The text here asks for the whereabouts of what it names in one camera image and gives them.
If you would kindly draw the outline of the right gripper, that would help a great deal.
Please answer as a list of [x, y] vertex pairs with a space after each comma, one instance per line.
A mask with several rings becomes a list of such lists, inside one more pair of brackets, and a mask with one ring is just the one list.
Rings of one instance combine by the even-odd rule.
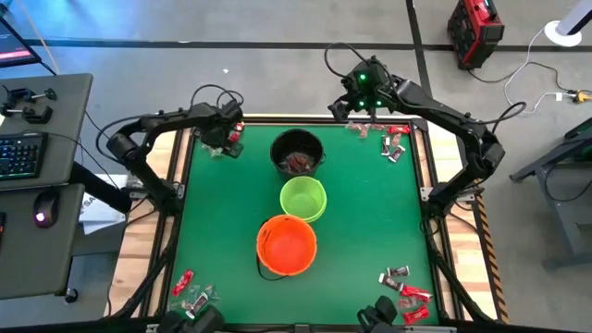
[[344, 122], [351, 111], [365, 110], [369, 123], [376, 124], [376, 109], [386, 106], [381, 93], [392, 91], [394, 79], [387, 67], [372, 55], [356, 65], [341, 84], [346, 93], [327, 107], [333, 118]]

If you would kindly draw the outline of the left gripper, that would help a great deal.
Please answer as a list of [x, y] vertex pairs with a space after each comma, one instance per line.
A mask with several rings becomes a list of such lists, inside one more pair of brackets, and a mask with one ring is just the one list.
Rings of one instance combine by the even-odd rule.
[[198, 104], [198, 124], [196, 129], [202, 143], [208, 146], [224, 146], [224, 155], [238, 158], [244, 146], [240, 142], [230, 142], [229, 134], [233, 124], [241, 123], [243, 113], [233, 106], [218, 108], [210, 104]]

